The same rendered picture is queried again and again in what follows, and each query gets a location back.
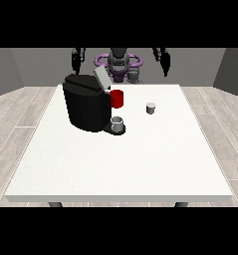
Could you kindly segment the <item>red pod holder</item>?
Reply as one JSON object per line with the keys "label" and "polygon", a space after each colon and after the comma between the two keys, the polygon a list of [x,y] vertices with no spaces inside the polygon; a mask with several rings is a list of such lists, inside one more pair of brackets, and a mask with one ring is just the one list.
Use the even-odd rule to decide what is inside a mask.
{"label": "red pod holder", "polygon": [[112,90],[110,91],[111,107],[119,109],[123,106],[123,91]]}

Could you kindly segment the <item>black coffee machine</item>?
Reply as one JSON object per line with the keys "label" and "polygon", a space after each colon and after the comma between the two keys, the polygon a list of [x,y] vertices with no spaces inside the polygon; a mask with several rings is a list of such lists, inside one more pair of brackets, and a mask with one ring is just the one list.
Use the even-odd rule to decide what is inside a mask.
{"label": "black coffee machine", "polygon": [[84,131],[106,131],[113,135],[125,133],[112,130],[112,107],[110,92],[105,92],[98,79],[90,75],[70,74],[63,82],[63,92],[69,120],[73,126]]}

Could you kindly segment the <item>pale grey machine lid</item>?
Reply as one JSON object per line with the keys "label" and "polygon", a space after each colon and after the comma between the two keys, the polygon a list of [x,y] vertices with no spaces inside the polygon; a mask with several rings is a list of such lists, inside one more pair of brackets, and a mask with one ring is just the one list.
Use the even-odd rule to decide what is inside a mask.
{"label": "pale grey machine lid", "polygon": [[112,81],[104,66],[99,66],[94,69],[94,75],[98,79],[101,87],[106,91],[112,84]]}

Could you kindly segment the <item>small grey cup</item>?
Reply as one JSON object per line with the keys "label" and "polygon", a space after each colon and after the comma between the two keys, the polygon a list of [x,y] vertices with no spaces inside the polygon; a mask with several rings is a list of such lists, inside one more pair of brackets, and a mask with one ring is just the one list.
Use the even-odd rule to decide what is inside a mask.
{"label": "small grey cup", "polygon": [[111,119],[112,130],[114,132],[120,132],[123,129],[123,119],[121,117],[113,117]]}

